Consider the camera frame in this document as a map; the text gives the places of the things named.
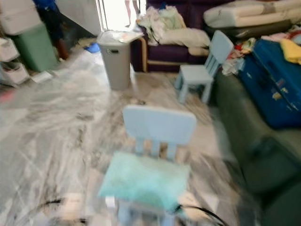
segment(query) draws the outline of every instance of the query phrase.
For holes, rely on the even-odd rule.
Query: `dark green sofa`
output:
[[[219,73],[213,96],[246,187],[262,200],[262,225],[300,226],[301,129],[270,128],[234,75]]]

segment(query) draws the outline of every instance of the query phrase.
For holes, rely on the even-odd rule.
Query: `teal cushion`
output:
[[[98,195],[173,210],[186,189],[189,171],[187,165],[115,153]]]

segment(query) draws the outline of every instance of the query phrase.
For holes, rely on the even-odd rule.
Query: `green bin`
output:
[[[52,69],[57,59],[43,23],[24,33],[12,36],[25,65],[38,72]]]

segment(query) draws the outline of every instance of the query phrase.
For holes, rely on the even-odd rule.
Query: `yellow cloth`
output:
[[[287,61],[301,65],[301,47],[291,40],[282,39],[280,42],[284,57]]]

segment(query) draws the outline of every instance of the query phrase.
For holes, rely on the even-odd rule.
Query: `chair leg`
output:
[[[185,103],[187,93],[188,93],[188,84],[184,83],[178,97],[178,100],[181,104]]]
[[[207,104],[211,94],[212,83],[207,83],[202,94],[202,102]]]
[[[173,215],[165,215],[161,220],[160,226],[174,226],[174,216]]]
[[[177,78],[176,78],[176,80],[174,82],[174,87],[176,89],[180,89],[181,86],[182,86],[182,83],[183,83],[183,77],[182,77],[181,71],[179,71],[179,74],[178,74],[178,76],[177,76]]]
[[[118,209],[118,219],[122,226],[130,226],[132,215],[128,206],[120,204]]]

